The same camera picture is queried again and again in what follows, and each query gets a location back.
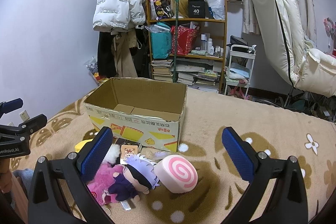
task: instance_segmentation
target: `chair backrest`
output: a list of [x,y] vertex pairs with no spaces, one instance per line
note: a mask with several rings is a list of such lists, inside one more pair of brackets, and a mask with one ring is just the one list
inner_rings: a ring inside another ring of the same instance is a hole
[[252,1],[269,62],[287,83],[295,86],[305,53],[296,0]]

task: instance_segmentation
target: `pink and white toy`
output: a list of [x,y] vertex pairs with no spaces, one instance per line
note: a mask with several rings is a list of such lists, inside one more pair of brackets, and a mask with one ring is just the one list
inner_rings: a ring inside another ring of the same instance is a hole
[[186,193],[196,187],[198,175],[195,167],[180,155],[170,155],[154,167],[154,173],[172,193]]

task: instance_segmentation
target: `beige blanket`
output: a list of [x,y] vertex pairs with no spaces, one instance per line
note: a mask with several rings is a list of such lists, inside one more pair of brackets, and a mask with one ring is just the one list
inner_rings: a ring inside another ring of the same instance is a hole
[[[221,223],[240,199],[248,183],[241,180],[221,143],[224,127],[232,126],[256,151],[270,157],[298,157],[308,196],[309,219],[321,210],[336,186],[336,126],[301,113],[215,93],[188,89],[186,116],[179,150],[197,169],[196,188],[172,194],[163,185],[141,194],[129,212],[121,204],[108,205],[116,224]],[[53,117],[32,135],[31,154],[11,161],[12,169],[34,168],[39,156],[64,158],[79,141],[94,136],[83,99]],[[144,148],[151,156],[155,150]],[[272,190],[269,183],[255,215],[263,212]],[[68,189],[69,205],[80,215]]]

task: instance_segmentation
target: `person's hand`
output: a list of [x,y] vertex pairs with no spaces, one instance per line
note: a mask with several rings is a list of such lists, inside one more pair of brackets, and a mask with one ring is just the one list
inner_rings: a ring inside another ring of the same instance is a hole
[[0,190],[5,194],[12,189],[12,173],[9,170],[10,159],[0,160]]

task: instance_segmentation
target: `green pole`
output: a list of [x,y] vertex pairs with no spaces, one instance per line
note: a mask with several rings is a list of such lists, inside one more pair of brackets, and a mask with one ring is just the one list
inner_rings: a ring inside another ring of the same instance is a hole
[[177,54],[177,34],[179,27],[179,0],[175,0],[176,11],[175,11],[175,45],[174,45],[174,70],[173,70],[173,82],[177,82],[176,77],[176,54]]

